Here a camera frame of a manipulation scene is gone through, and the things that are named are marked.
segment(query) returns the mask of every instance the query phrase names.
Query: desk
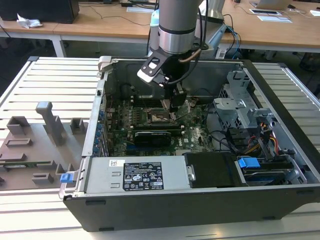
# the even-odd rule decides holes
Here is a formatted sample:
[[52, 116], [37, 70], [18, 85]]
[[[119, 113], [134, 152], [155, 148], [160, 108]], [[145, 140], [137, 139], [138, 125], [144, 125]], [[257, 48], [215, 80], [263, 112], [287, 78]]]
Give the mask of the desk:
[[[127, 12], [127, 8], [116, 6], [93, 6], [81, 4], [78, 17], [73, 24], [44, 22], [44, 27], [25, 29], [15, 21], [5, 21], [3, 27], [14, 38], [49, 39], [57, 57], [65, 57], [63, 40], [117, 42], [117, 43], [147, 43], [149, 33], [150, 13]], [[319, 4], [309, 2], [294, 2], [294, 6], [307, 12], [316, 9]], [[290, 52], [320, 52], [320, 17], [308, 18], [297, 12], [289, 12], [293, 23], [261, 21], [256, 15], [247, 14], [253, 8], [249, 0], [234, 3], [226, 0], [224, 14], [231, 14], [234, 29], [241, 35], [241, 47], [244, 49], [290, 51]], [[225, 22], [231, 25], [230, 18]], [[0, 37], [6, 34], [0, 29]], [[220, 44], [221, 49], [230, 47], [233, 38], [226, 33]]]
[[[226, 0], [223, 8], [223, 14], [232, 15], [234, 29], [241, 35], [241, 48], [320, 52], [320, 17], [310, 14], [310, 10], [315, 10], [319, 6], [318, 3], [294, 1], [292, 5], [305, 11], [306, 14], [301, 15], [287, 9], [282, 13], [283, 17], [291, 18], [292, 23], [284, 23], [261, 21], [256, 15], [250, 15], [249, 9], [253, 9], [253, 6], [249, 2], [249, 0], [241, 0], [241, 3], [237, 4]], [[231, 26], [229, 16], [225, 16], [225, 22]], [[232, 41], [231, 33], [226, 33], [221, 40], [220, 47], [229, 48]]]
[[[319, 102], [287, 68], [276, 63], [254, 64], [305, 134], [320, 148], [320, 138], [315, 136], [320, 128]], [[72, 117], [88, 121], [99, 80], [97, 65], [95, 58], [40, 57], [36, 62], [27, 61], [0, 97], [0, 140], [8, 134], [6, 124], [11, 116], [25, 116], [29, 123], [43, 123], [35, 112], [39, 101], [52, 101], [53, 112], [62, 122]], [[265, 106], [263, 97], [257, 97]], [[1, 239], [319, 239], [320, 203], [303, 205], [281, 220], [86, 232], [59, 199], [58, 191], [57, 188], [18, 190], [14, 194], [0, 191], [0, 215], [4, 219], [0, 224]]]

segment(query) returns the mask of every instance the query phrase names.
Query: barcode sticker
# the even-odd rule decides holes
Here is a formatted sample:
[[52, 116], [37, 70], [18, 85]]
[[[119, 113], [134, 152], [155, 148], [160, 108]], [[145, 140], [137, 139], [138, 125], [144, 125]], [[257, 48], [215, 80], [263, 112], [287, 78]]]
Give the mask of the barcode sticker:
[[123, 167], [126, 160], [118, 160], [118, 159], [111, 159], [109, 162], [109, 167]]

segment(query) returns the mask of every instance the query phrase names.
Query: blue connector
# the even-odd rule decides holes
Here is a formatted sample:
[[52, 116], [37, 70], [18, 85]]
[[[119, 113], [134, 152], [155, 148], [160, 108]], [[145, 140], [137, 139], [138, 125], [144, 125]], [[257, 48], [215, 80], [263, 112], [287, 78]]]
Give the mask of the blue connector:
[[96, 126], [96, 129], [98, 129], [98, 130], [101, 130], [103, 128], [103, 125], [102, 124], [98, 124], [97, 126]]
[[63, 173], [60, 177], [60, 183], [71, 184], [73, 183], [74, 173]]
[[260, 168], [260, 163], [256, 157], [242, 157], [238, 160], [240, 168]]

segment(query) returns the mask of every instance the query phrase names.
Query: laptop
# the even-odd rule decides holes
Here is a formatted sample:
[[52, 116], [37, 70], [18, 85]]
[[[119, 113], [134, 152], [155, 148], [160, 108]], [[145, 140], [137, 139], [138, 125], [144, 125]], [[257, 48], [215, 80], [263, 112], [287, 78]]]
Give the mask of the laptop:
[[260, 0], [251, 1], [250, 4], [257, 9], [285, 10], [293, 0]]

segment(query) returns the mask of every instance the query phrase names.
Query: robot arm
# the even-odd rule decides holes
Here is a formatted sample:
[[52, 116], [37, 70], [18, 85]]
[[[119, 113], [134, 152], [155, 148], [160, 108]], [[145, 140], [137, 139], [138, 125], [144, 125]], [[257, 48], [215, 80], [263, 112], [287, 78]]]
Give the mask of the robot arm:
[[204, 46], [201, 44], [202, 40], [206, 39], [206, 27], [201, 27], [203, 36], [200, 39], [195, 37], [199, 5], [202, 6], [202, 14], [212, 16], [215, 12], [221, 12], [224, 2], [225, 0], [213, 0], [211, 4], [209, 0], [159, 1], [159, 46], [137, 75], [146, 83], [153, 82], [165, 89], [162, 103], [170, 112], [177, 111], [187, 97], [182, 81], [195, 68], [196, 65], [191, 66], [190, 62], [193, 59], [198, 62]]

